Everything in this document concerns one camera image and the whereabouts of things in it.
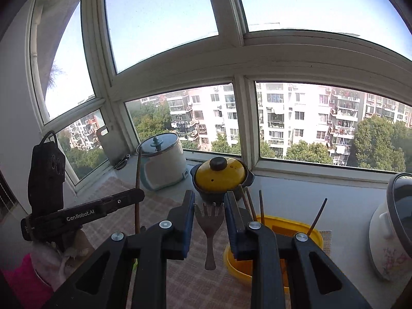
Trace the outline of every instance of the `sky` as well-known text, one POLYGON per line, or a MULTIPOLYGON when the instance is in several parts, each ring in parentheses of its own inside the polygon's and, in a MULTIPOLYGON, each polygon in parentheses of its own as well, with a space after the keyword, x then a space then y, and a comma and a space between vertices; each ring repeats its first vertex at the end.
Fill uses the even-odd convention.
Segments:
MULTIPOLYGON (((303 28, 358 35, 412 59, 412 35, 388 0, 242 0, 250 31, 303 28)), ((178 45, 218 35, 210 0, 106 0, 118 73, 178 45)), ((46 93, 51 118, 93 95, 80 4, 60 41, 61 69, 46 93)))

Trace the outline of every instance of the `pink cloth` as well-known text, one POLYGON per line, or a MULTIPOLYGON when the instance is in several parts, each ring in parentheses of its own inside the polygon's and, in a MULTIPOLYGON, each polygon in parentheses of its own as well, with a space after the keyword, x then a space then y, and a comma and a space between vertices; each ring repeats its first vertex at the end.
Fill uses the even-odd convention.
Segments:
POLYGON ((40 309, 53 295, 52 287, 36 275, 30 255, 23 258, 19 268, 3 274, 24 309, 40 309))

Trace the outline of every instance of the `chopstick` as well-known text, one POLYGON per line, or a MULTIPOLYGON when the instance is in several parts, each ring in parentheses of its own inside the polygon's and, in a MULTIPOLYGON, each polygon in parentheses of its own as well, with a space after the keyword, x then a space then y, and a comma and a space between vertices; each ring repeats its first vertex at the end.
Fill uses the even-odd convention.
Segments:
POLYGON ((327 201, 327 200, 328 200, 328 199, 326 198, 326 199, 323 201, 322 206, 321 206, 321 209, 318 211, 318 214, 316 215, 315 220, 313 221, 313 223, 312 223, 312 225, 311 225, 308 233, 306 234, 308 237, 310 236, 310 234, 312 233, 313 229, 315 228, 315 225, 316 225, 316 223, 318 222, 319 217, 320 217, 321 214, 322 214, 323 208, 325 207, 325 204, 326 204, 326 201, 327 201))
POLYGON ((237 187, 238 187, 238 189, 240 190, 240 192, 242 194, 242 201, 243 201, 243 204, 245 205, 245 209, 249 212, 250 216, 253 217, 252 212, 251 212, 251 208, 249 207, 249 203, 246 200, 245 192, 243 191, 242 185, 239 184, 237 187))
POLYGON ((259 202, 260 202, 260 222, 264 225, 263 196, 262 196, 261 190, 259 190, 259 202))
POLYGON ((252 212, 252 218, 255 222, 257 222, 257 218, 256 218, 256 212, 255 212, 255 208, 253 207, 253 202, 252 202, 252 198, 251 198, 251 194, 249 193, 249 188, 246 187, 246 195, 248 196, 248 201, 249 201, 249 205, 251 207, 251 212, 252 212))
MULTIPOLYGON (((139 155, 137 157, 136 169, 136 189, 140 189, 140 165, 142 162, 142 148, 139 148, 139 155)), ((140 233, 140 204, 134 205, 134 233, 140 233)))

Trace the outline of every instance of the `apartment building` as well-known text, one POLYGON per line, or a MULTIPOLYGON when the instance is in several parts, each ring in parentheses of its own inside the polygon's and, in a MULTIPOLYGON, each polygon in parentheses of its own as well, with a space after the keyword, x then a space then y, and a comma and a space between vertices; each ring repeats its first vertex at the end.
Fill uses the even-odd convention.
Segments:
MULTIPOLYGON (((376 114, 412 126, 412 108, 402 103, 350 89, 302 83, 256 83, 260 138, 277 158, 300 140, 327 146, 335 165, 346 166, 358 122, 376 114)), ((180 140, 211 151, 218 135, 238 143, 238 120, 233 86, 215 85, 146 98, 166 100, 172 128, 180 140)))
POLYGON ((321 85, 256 83, 260 137, 278 158, 300 140, 326 145, 331 121, 328 92, 330 87, 321 85))
POLYGON ((215 85, 188 90, 197 120, 196 129, 202 151, 211 151, 218 135, 226 135, 227 143, 238 143, 238 122, 233 86, 215 85))
POLYGON ((96 131, 102 119, 96 113, 91 113, 69 125, 66 129, 70 132, 70 147, 81 150, 91 150, 100 147, 96 131))
POLYGON ((172 128, 175 129, 180 140, 199 144, 199 134, 196 129, 198 120, 195 119, 196 113, 192 109, 189 91, 179 90, 164 95, 172 116, 172 128))

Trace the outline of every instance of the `slotted spatula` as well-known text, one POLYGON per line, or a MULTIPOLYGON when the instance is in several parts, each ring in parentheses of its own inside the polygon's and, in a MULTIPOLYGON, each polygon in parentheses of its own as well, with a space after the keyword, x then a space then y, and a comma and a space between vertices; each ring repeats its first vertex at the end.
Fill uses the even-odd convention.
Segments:
POLYGON ((213 203, 212 212, 209 216, 206 203, 203 203, 204 215, 202 215, 198 205, 194 204, 194 214, 196 215, 197 222, 199 223, 207 238, 205 269, 209 271, 216 269, 215 257, 213 255, 213 237, 215 236, 215 233, 219 230, 220 226, 223 223, 223 220, 225 219, 225 213, 223 212, 224 209, 225 208, 222 203, 218 209, 218 214, 216 214, 216 203, 213 203))

